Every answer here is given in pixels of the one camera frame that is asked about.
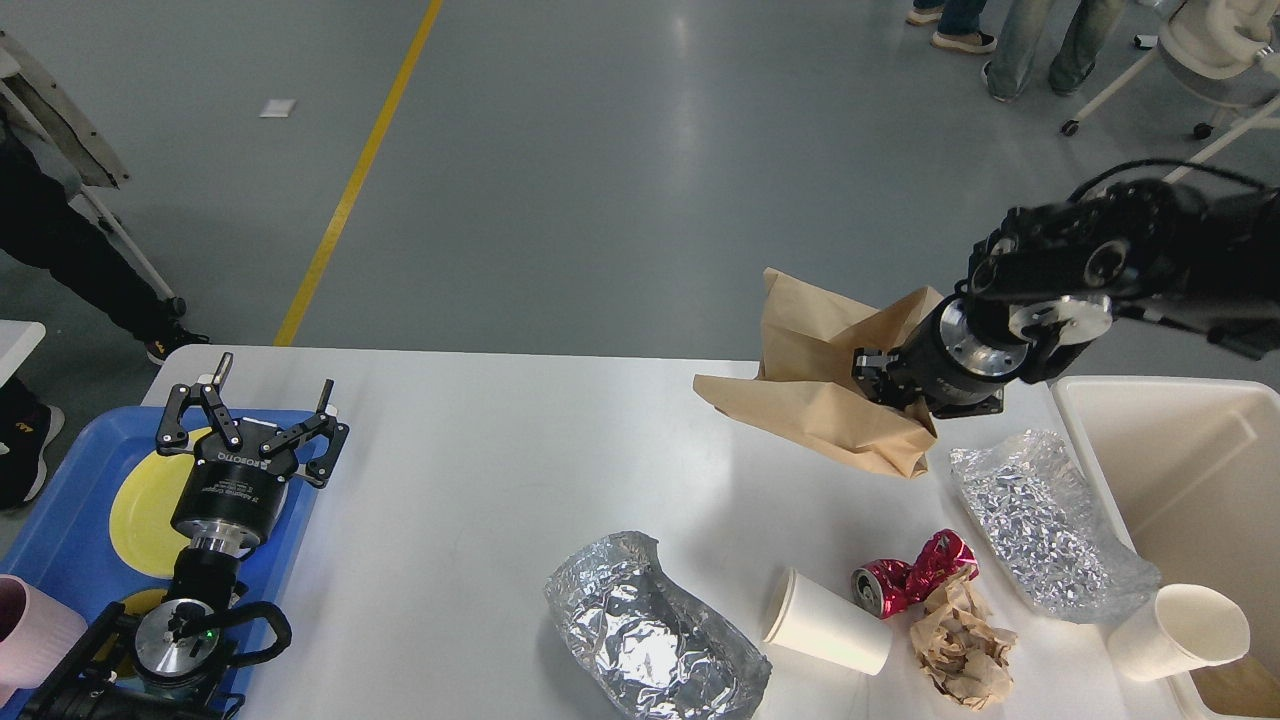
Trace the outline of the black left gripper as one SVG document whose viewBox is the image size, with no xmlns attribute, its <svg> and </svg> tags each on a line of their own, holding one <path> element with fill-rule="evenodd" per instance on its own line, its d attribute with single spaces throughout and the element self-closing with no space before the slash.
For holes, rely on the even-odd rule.
<svg viewBox="0 0 1280 720">
<path fill-rule="evenodd" d="M 315 414 L 280 430 L 239 428 L 221 400 L 234 355 L 224 352 L 211 380 L 172 387 L 155 434 L 161 456 L 192 454 L 183 416 L 198 407 L 211 432 L 195 442 L 193 465 L 175 505 L 170 525 L 196 538 L 215 524 L 234 527 L 244 547 L 269 541 L 285 503 L 287 480 L 302 478 L 314 488 L 330 482 L 349 425 L 329 407 L 333 379 L 325 379 Z M 297 451 L 315 438 L 326 441 L 323 454 L 301 464 Z"/>
</svg>

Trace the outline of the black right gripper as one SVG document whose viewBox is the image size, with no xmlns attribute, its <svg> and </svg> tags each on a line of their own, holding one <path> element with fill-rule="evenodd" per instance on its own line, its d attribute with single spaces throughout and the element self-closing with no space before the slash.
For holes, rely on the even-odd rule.
<svg viewBox="0 0 1280 720">
<path fill-rule="evenodd" d="M 941 302 L 895 351 L 855 348 L 851 377 L 874 404 L 923 401 L 938 419 L 1004 410 L 1004 387 L 1018 378 L 1030 345 L 992 331 L 966 300 Z"/>
</svg>

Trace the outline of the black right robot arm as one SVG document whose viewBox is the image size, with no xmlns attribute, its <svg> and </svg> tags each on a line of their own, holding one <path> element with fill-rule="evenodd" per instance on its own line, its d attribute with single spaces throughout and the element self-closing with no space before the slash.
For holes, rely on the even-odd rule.
<svg viewBox="0 0 1280 720">
<path fill-rule="evenodd" d="M 1001 413 L 1004 387 L 1060 377 L 1119 318 L 1261 359 L 1277 348 L 1277 188 L 1212 199 L 1165 179 L 1014 208 L 972 250 L 966 275 L 888 350 L 858 348 L 852 379 L 879 405 L 938 419 Z"/>
</svg>

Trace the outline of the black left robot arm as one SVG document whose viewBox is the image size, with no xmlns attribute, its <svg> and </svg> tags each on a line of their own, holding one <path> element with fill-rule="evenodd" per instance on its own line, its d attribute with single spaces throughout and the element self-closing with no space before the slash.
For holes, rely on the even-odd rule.
<svg viewBox="0 0 1280 720">
<path fill-rule="evenodd" d="M 196 384 L 173 386 L 155 436 L 160 457 L 182 457 L 168 519 L 183 537 L 170 584 L 143 614 L 109 603 L 20 711 L 23 719 L 232 719 L 244 702 L 224 678 L 278 657 L 292 642 L 284 612 L 248 600 L 238 575 L 264 550 L 291 482 L 321 489 L 349 428 L 324 383 L 316 410 L 292 427 L 236 418 L 221 401 L 233 356 Z"/>
</svg>

